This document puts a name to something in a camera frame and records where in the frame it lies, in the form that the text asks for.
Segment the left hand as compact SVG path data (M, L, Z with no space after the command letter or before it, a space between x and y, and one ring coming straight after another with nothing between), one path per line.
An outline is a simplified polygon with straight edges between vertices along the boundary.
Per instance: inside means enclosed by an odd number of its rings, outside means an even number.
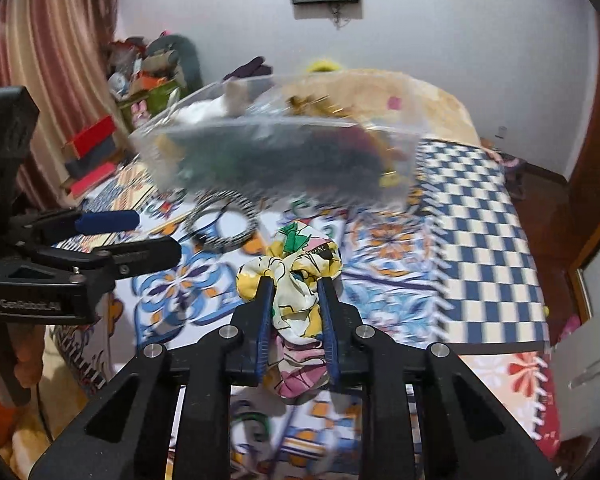
M42 377L45 332L44 325L9 325L9 336L16 356L14 374L23 388L34 387Z

